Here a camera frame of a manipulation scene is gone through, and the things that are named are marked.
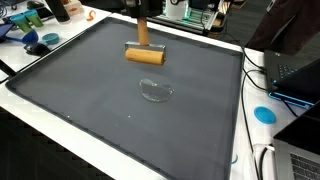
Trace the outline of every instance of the laptop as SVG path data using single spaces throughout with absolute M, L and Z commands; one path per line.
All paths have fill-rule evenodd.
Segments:
M 279 180 L 320 180 L 320 103 L 274 136 Z
M 320 59 L 265 52 L 269 97 L 309 108 L 320 100 Z

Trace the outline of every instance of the desk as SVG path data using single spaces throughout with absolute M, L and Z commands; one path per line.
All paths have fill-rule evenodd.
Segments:
M 48 33 L 58 33 L 60 36 L 60 42 L 49 48 L 54 49 L 58 46 L 62 45 L 63 43 L 67 42 L 68 40 L 72 39 L 82 31 L 88 29 L 89 27 L 93 26 L 97 22 L 101 21 L 102 19 L 109 16 L 111 13 L 102 11 L 99 9 L 94 9 L 90 7 L 83 6 L 85 13 L 79 14 L 75 16 L 71 16 L 71 22 L 66 25 L 59 25 L 56 19 L 51 19 L 49 21 L 44 22 L 44 26 L 41 28 L 34 28 L 38 35 L 39 39 L 42 38 L 45 34 Z M 16 11 L 9 11 L 9 15 L 22 13 L 27 10 L 27 2 L 19 3 L 18 9 Z M 93 21 L 87 22 L 86 15 L 94 10 L 97 14 Z M 25 33 L 21 30 L 10 31 L 8 34 L 10 37 L 17 37 L 22 38 Z M 0 59 L 8 64 L 13 70 L 18 71 L 23 67 L 27 66 L 28 64 L 34 62 L 35 60 L 39 59 L 38 56 L 31 56 L 26 53 L 26 50 L 23 48 L 24 44 L 13 42 L 13 41 L 5 41 L 0 44 Z M 7 78 L 7 75 L 0 71 L 0 81 Z
M 111 16 L 135 23 L 134 19 L 124 17 L 119 14 L 112 14 Z M 196 41 L 202 41 L 223 48 L 241 51 L 239 46 L 201 37 L 187 32 L 182 32 L 180 30 L 167 28 L 152 23 L 149 23 L 149 27 L 171 34 L 189 37 Z M 259 65 L 263 65 L 262 53 L 253 50 L 247 50 L 247 54 L 254 62 L 258 63 Z M 246 62 L 245 68 L 253 69 L 254 67 Z M 259 85 L 264 85 L 264 77 L 252 74 L 252 78 L 257 81 Z M 253 144 L 270 143 L 272 136 L 294 119 L 294 117 L 281 102 L 277 102 L 268 98 L 265 93 L 261 93 L 261 91 L 255 89 L 248 81 L 246 81 L 245 84 L 244 97 Z M 278 120 L 276 124 L 263 125 L 255 119 L 253 115 L 253 109 L 260 105 L 269 107 L 271 110 L 273 110 Z M 113 149 L 102 141 L 97 140 L 91 135 L 66 123 L 58 117 L 45 112 L 37 106 L 14 95 L 6 89 L 4 84 L 0 85 L 0 106 L 114 179 L 164 179 L 164 177 L 157 172 Z M 254 180 L 256 179 L 254 176 L 255 171 L 254 166 L 250 161 L 249 142 L 241 108 L 242 107 L 239 106 L 234 141 L 234 153 L 238 155 L 239 160 L 237 163 L 232 165 L 230 179 Z M 274 179 L 274 169 L 272 165 L 273 162 L 269 162 L 269 159 L 272 158 L 271 154 L 267 154 L 266 158 L 268 160 L 266 159 L 264 170 L 268 173 L 264 173 L 265 179 L 272 180 Z

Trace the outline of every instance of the gray silicone mat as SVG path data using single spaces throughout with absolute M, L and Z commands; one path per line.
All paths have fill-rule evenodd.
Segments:
M 125 60 L 136 40 L 136 25 L 107 18 L 6 85 L 169 179 L 228 179 L 242 54 L 150 30 L 167 46 L 159 67 Z M 144 99 L 144 78 L 169 84 L 169 101 Z

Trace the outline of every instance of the table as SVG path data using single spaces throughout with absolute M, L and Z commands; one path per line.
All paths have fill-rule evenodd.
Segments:
M 134 19 L 124 17 L 119 14 L 112 14 L 111 16 L 135 23 Z M 64 28 L 65 26 L 54 27 L 57 31 L 59 29 L 66 29 Z M 241 48 L 236 45 L 182 32 L 172 28 L 163 27 L 161 25 L 149 23 L 149 27 L 175 35 L 189 37 L 197 41 L 203 41 L 208 44 L 213 44 L 223 48 L 241 51 Z M 14 52 L 14 49 L 17 48 L 7 49 L 8 52 L 5 52 L 4 54 L 12 53 L 18 55 L 17 52 Z M 263 53 L 249 49 L 246 50 L 246 52 L 254 62 L 259 65 L 263 65 Z M 21 63 L 22 59 L 16 58 L 16 61 L 19 65 L 16 67 L 13 66 L 15 70 L 23 67 L 23 65 L 26 65 Z M 254 69 L 254 66 L 246 62 L 245 68 Z M 263 76 L 256 74 L 252 74 L 251 76 L 256 82 L 258 82 L 258 85 L 264 86 L 265 81 Z M 272 136 L 294 119 L 294 117 L 281 102 L 268 98 L 266 93 L 262 93 L 261 91 L 255 89 L 249 81 L 245 82 L 244 100 L 253 144 L 268 144 L 272 142 Z M 256 106 L 261 105 L 270 108 L 275 113 L 277 117 L 277 123 L 273 125 L 264 125 L 255 119 L 253 110 Z M 164 179 L 160 174 L 149 169 L 148 167 L 145 167 L 134 159 L 122 154 L 121 152 L 75 128 L 58 117 L 47 113 L 37 106 L 12 94 L 6 89 L 4 84 L 0 85 L 0 106 L 114 179 Z M 256 179 L 254 166 L 250 160 L 251 156 L 249 142 L 241 108 L 242 107 L 240 105 L 234 141 L 234 154 L 238 155 L 239 160 L 237 163 L 232 165 L 230 179 Z M 302 109 L 298 108 L 294 110 L 298 114 L 303 112 Z M 272 180 L 275 178 L 274 166 L 271 160 L 272 154 L 268 153 L 266 155 L 266 164 L 264 165 L 264 171 L 268 171 L 268 173 L 264 174 L 265 179 Z
M 9 11 L 8 16 L 13 14 L 22 13 L 27 10 L 27 2 L 22 2 L 18 4 L 18 9 L 16 11 Z M 97 13 L 97 16 L 93 21 L 87 22 L 86 16 L 88 13 L 94 10 Z M 59 25 L 58 21 L 55 19 L 51 19 L 49 21 L 44 22 L 44 26 L 41 28 L 34 28 L 38 35 L 39 39 L 42 38 L 45 34 L 48 33 L 58 33 L 60 36 L 60 42 L 58 44 L 52 45 L 49 48 L 57 48 L 68 40 L 72 39 L 85 29 L 93 26 L 97 22 L 109 16 L 111 13 L 102 11 L 99 9 L 94 9 L 90 7 L 84 6 L 84 14 L 79 14 L 75 16 L 71 16 L 71 22 L 66 25 Z M 20 30 L 10 31 L 8 34 L 10 37 L 22 38 L 25 33 Z M 26 53 L 26 50 L 23 49 L 24 44 L 13 41 L 6 41 L 0 44 L 0 59 L 8 64 L 13 70 L 18 71 L 28 64 L 34 62 L 39 59 L 38 56 L 31 56 Z M 0 81 L 4 80 L 7 77 L 2 71 L 0 71 Z

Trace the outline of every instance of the white table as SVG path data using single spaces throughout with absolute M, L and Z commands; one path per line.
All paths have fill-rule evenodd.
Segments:
M 119 14 L 112 14 L 111 17 L 135 23 L 134 19 L 121 16 Z M 213 44 L 235 51 L 241 51 L 241 48 L 236 45 L 224 43 L 198 35 L 193 35 L 187 32 L 163 27 L 153 23 L 149 23 L 148 25 L 150 28 L 158 29 L 178 36 L 189 37 L 191 39 L 206 42 L 208 44 Z M 8 51 L 10 52 L 7 53 L 14 54 L 14 52 L 11 52 L 14 51 L 13 49 L 10 49 Z M 263 53 L 253 50 L 246 51 L 248 56 L 254 62 L 258 63 L 259 65 L 263 65 Z M 18 62 L 18 64 L 20 64 L 20 66 L 15 67 L 15 69 L 23 67 L 23 64 L 21 64 L 21 59 L 18 60 L 17 58 L 16 61 Z M 254 66 L 246 62 L 245 68 L 254 69 Z M 258 82 L 259 85 L 264 86 L 265 80 L 263 76 L 256 75 L 254 73 L 250 75 L 256 82 Z M 254 88 L 254 86 L 249 81 L 246 81 L 245 83 L 244 99 L 253 144 L 270 143 L 272 141 L 272 136 L 294 119 L 294 117 L 281 102 L 270 99 L 269 97 L 267 97 L 266 93 L 262 93 L 261 91 Z M 256 106 L 261 105 L 270 108 L 275 113 L 277 117 L 277 123 L 273 125 L 264 125 L 255 119 L 253 110 Z M 58 142 L 68 150 L 72 151 L 74 154 L 88 161 L 109 176 L 113 177 L 114 179 L 164 179 L 157 172 L 154 172 L 153 170 L 140 164 L 134 159 L 113 149 L 102 141 L 95 139 L 86 132 L 79 130 L 78 128 L 66 123 L 64 120 L 14 95 L 5 88 L 4 84 L 0 85 L 0 106 L 14 114 L 33 128 L 42 132 L 49 138 Z M 252 164 L 252 161 L 250 160 L 251 155 L 249 142 L 241 108 L 242 107 L 240 105 L 238 110 L 237 128 L 234 141 L 234 153 L 238 155 L 239 160 L 237 163 L 232 165 L 230 179 L 251 180 L 256 179 L 256 177 L 254 166 Z M 271 161 L 271 155 L 271 153 L 267 153 L 266 164 L 264 166 L 264 171 L 266 172 L 264 173 L 265 179 L 268 180 L 275 179 L 273 168 L 274 165 Z
M 94 9 L 86 6 L 83 7 L 85 13 L 71 16 L 71 22 L 69 24 L 59 25 L 56 19 L 51 19 L 49 21 L 44 22 L 43 27 L 34 28 L 39 35 L 39 39 L 48 33 L 58 33 L 61 39 L 60 42 L 56 45 L 49 46 L 49 48 L 54 49 L 111 14 L 110 12 L 102 11 L 99 9 Z M 22 13 L 26 10 L 27 2 L 19 3 L 18 10 L 9 10 L 8 16 Z M 91 10 L 94 10 L 97 15 L 93 21 L 88 22 L 86 20 L 86 16 L 88 16 Z M 16 30 L 10 31 L 7 35 L 9 37 L 22 38 L 25 35 L 25 33 L 23 33 L 21 30 Z M 22 69 L 23 67 L 27 66 L 28 64 L 34 62 L 39 58 L 38 56 L 28 55 L 26 53 L 26 50 L 23 48 L 24 46 L 24 44 L 14 41 L 5 41 L 1 43 L 0 59 L 6 64 L 8 64 L 15 71 Z M 0 71 L 0 81 L 4 80 L 5 78 L 7 78 L 7 75 Z

